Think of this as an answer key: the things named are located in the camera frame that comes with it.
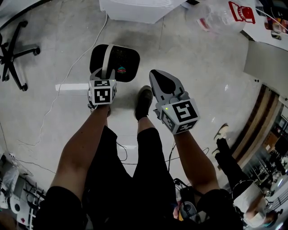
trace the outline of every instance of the office chair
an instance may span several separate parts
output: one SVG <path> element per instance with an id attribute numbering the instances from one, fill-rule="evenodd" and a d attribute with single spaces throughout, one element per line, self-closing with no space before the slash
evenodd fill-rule
<path id="1" fill-rule="evenodd" d="M 15 43 L 16 43 L 20 28 L 26 27 L 27 24 L 28 24 L 27 21 L 23 21 L 23 22 L 20 22 L 18 24 L 10 43 L 6 42 L 6 43 L 2 44 L 2 35 L 0 34 L 0 47 L 1 47 L 1 50 L 3 53 L 3 56 L 0 56 L 0 60 L 1 60 L 1 65 L 4 65 L 2 81 L 8 81 L 9 80 L 9 75 L 7 74 L 8 70 L 9 70 L 10 74 L 13 76 L 17 86 L 22 91 L 27 91 L 28 86 L 27 86 L 27 83 L 25 83 L 24 85 L 21 85 L 13 62 L 16 58 L 21 57 L 23 55 L 26 55 L 28 53 L 33 53 L 35 56 L 40 54 L 40 48 L 38 46 L 36 46 L 35 48 L 32 48 L 32 49 L 28 49 L 28 50 L 14 54 Z"/>

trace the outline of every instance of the chair wheel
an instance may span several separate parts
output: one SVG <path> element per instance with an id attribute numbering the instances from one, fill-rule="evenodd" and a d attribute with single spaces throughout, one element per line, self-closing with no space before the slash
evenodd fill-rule
<path id="1" fill-rule="evenodd" d="M 34 50 L 33 54 L 34 54 L 34 56 L 37 56 L 38 54 L 40 54 L 40 52 L 41 52 L 41 50 L 40 50 L 40 48 L 38 47 L 38 48 L 36 48 L 36 49 Z"/>
<path id="2" fill-rule="evenodd" d="M 28 22 L 27 22 L 27 21 L 21 22 L 21 26 L 22 26 L 22 27 L 26 27 L 27 25 L 28 25 Z"/>
<path id="3" fill-rule="evenodd" d="M 22 91 L 27 91 L 27 89 L 28 89 L 28 86 L 27 86 L 27 84 L 25 83 L 25 84 L 22 86 Z"/>

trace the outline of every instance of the concrete floor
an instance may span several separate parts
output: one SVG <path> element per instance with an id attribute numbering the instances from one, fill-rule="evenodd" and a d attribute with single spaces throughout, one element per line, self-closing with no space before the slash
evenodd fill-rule
<path id="1" fill-rule="evenodd" d="M 41 54 L 27 55 L 16 62 L 18 71 L 27 80 L 28 91 L 20 91 L 13 79 L 0 83 L 0 122 L 8 150 L 16 158 L 55 172 L 64 145 L 90 114 L 84 94 L 60 93 L 46 117 L 39 144 L 26 146 L 18 140 L 29 144 L 39 141 L 44 114 L 57 95 L 55 85 L 63 81 L 70 66 L 94 43 L 105 14 L 100 12 L 96 0 L 53 0 L 9 24 L 1 31 L 3 41 L 11 38 L 17 23 L 23 19 L 29 24 L 22 29 L 19 44 L 38 44 Z M 215 134 L 222 124 L 228 123 L 228 142 L 233 144 L 253 109 L 261 86 L 243 73 L 248 40 L 241 34 L 219 36 L 204 32 L 197 25 L 188 27 L 185 9 L 178 7 L 153 25 L 109 20 L 97 42 L 102 43 L 134 48 L 141 57 L 137 77 L 130 83 L 119 83 L 108 119 L 109 127 L 118 135 L 118 142 L 127 146 L 126 162 L 136 163 L 138 159 L 134 96 L 143 85 L 149 84 L 150 70 L 157 68 L 178 77 L 195 98 L 201 119 L 191 133 L 202 149 L 210 148 L 208 157 L 217 166 L 211 155 L 216 149 Z M 88 52 L 74 66 L 65 84 L 88 82 L 90 55 Z M 153 113 L 155 103 L 156 100 L 149 118 L 160 132 L 163 152 L 168 159 L 173 136 Z M 121 159 L 125 157 L 121 148 L 118 154 Z M 177 156 L 175 149 L 172 158 Z M 53 173 L 33 164 L 23 165 L 34 174 L 32 180 L 38 186 L 48 189 Z M 129 174 L 134 173 L 134 165 L 125 168 Z M 222 172 L 216 171 L 223 185 L 226 179 Z M 188 182 L 178 159 L 171 162 L 171 175 Z"/>

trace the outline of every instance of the black shorts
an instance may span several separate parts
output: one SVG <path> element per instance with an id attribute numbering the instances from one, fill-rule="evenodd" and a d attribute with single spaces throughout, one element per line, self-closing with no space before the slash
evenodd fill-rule
<path id="1" fill-rule="evenodd" d="M 87 174 L 82 203 L 93 225 L 99 226 L 123 209 L 143 213 L 154 209 L 172 217 L 177 206 L 175 185 L 167 170 L 157 129 L 138 134 L 139 157 L 133 177 L 118 158 L 116 139 L 117 135 L 105 126 Z"/>

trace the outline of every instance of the shoe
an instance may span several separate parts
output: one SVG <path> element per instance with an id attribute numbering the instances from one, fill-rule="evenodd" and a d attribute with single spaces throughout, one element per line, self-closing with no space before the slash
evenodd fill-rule
<path id="1" fill-rule="evenodd" d="M 222 125 L 222 127 L 219 129 L 218 133 L 216 134 L 216 136 L 214 137 L 214 141 L 217 142 L 218 139 L 224 138 L 226 139 L 226 134 L 228 131 L 228 124 L 225 123 L 224 125 Z"/>
<path id="2" fill-rule="evenodd" d="M 219 149 L 215 149 L 213 152 L 212 152 L 212 156 L 216 157 L 216 154 L 217 153 L 220 153 Z"/>
<path id="3" fill-rule="evenodd" d="M 152 104 L 153 93 L 150 86 L 145 85 L 141 88 L 137 96 L 134 116 L 139 121 L 142 117 L 147 117 L 149 108 Z"/>
<path id="4" fill-rule="evenodd" d="M 89 96 L 89 93 L 90 93 L 90 89 L 88 90 L 88 94 L 87 94 L 87 97 L 88 97 L 88 108 L 90 109 L 90 112 L 93 113 L 93 111 L 95 109 L 97 109 L 98 106 L 95 106 L 92 104 L 92 97 Z M 111 107 L 109 107 L 109 111 L 108 111 L 108 114 L 107 114 L 107 117 L 109 117 L 111 115 Z"/>

